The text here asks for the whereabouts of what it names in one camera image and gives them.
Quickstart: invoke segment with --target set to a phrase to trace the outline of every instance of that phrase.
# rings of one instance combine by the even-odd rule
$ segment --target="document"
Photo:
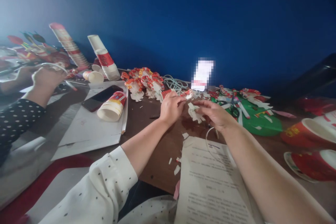
[[[175,224],[254,224],[251,203],[226,145],[188,137],[183,143]]]

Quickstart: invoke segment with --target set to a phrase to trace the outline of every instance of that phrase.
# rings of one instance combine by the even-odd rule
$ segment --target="pink paper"
[[[281,116],[285,116],[285,117],[288,117],[288,118],[296,118],[295,115],[292,115],[290,113],[287,113],[287,112],[283,112],[283,111],[276,111],[276,110],[272,110],[274,113],[277,113]]]
[[[174,200],[177,200],[177,198],[179,197],[180,194],[180,182],[181,180],[179,180],[175,186],[175,192],[174,192]]]

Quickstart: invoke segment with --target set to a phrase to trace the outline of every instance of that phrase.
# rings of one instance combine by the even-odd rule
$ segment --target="cable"
[[[189,86],[189,82],[180,79],[174,79],[171,75],[164,75],[163,83],[165,83],[170,89],[175,89],[177,93],[178,91],[186,89]]]
[[[217,158],[212,154],[212,152],[209,150],[208,134],[209,134],[210,130],[212,130],[212,129],[214,129],[214,127],[210,128],[210,129],[208,130],[208,132],[206,133],[206,135],[205,135],[205,144],[206,144],[206,148],[207,148],[208,152],[210,153],[210,155],[211,155],[217,162],[219,162],[219,163],[225,165],[224,162],[222,162],[220,159],[217,159]]]

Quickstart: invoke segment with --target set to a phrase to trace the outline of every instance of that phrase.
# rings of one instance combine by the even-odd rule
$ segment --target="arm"
[[[35,121],[46,112],[45,108],[49,98],[55,87],[64,78],[65,74],[60,71],[55,72],[41,68],[33,75],[33,89],[0,111],[0,166],[6,160],[12,143],[30,129]]]
[[[117,223],[131,187],[165,131],[179,118],[185,99],[169,93],[160,118],[94,162],[90,171],[40,222]]]
[[[122,148],[139,176],[163,134],[180,117],[185,98],[170,92],[161,105],[160,118],[122,144]]]
[[[204,106],[204,114],[219,130],[263,216],[272,223],[334,223],[319,203],[290,176],[257,140],[219,105]]]

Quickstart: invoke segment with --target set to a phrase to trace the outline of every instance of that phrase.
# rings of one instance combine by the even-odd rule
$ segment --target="black smartphone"
[[[91,98],[83,101],[82,106],[87,110],[89,110],[90,112],[95,112],[97,109],[100,108],[100,106],[104,102],[106,102],[117,91],[123,92],[123,89],[116,85],[112,85],[106,88],[105,90],[101,91],[100,93],[95,94]]]

